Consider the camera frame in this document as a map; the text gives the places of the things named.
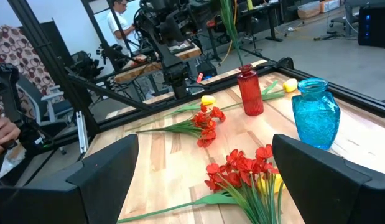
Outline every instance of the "curtain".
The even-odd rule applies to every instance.
[[[19,74],[25,76],[43,95],[51,94],[49,88],[55,86],[55,83],[32,44],[19,28],[6,25],[0,27],[0,63],[13,64],[18,68]],[[29,99],[20,89],[18,94],[26,115],[34,118],[35,113]]]

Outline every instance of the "blue glass vase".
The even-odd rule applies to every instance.
[[[299,82],[301,95],[292,98],[300,140],[324,150],[333,144],[340,123],[340,108],[327,87],[327,81],[309,78]]]

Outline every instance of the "man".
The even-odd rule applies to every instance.
[[[126,37],[128,35],[134,35],[135,27],[133,25],[129,26],[126,19],[122,16],[122,14],[126,12],[128,2],[127,0],[110,0],[110,2],[112,4],[110,7],[113,7],[113,10],[115,11],[116,16],[118,17],[122,29],[119,30],[119,27],[116,24],[112,12],[108,13],[106,20],[108,21],[109,28],[111,29],[111,32],[114,35],[116,41],[123,48],[122,53],[124,55],[130,56],[130,51],[126,47],[126,44],[124,43],[122,37],[122,32]]]

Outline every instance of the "flower bouquet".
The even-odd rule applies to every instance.
[[[225,121],[224,113],[216,106],[213,109],[201,104],[200,111],[192,116],[191,119],[164,128],[137,131],[136,133],[146,133],[152,131],[168,131],[172,133],[184,133],[198,138],[199,147],[208,147],[216,139],[216,121]]]
[[[213,163],[207,166],[209,180],[205,183],[214,192],[228,192],[251,223],[281,223],[284,183],[279,171],[269,162],[271,157],[271,145],[257,149],[255,159],[248,159],[243,151],[235,149],[226,156],[225,165]]]

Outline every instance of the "human hand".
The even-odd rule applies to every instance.
[[[10,119],[1,117],[0,114],[0,154],[4,151],[1,145],[11,140],[16,140],[20,132],[19,128],[10,122]]]

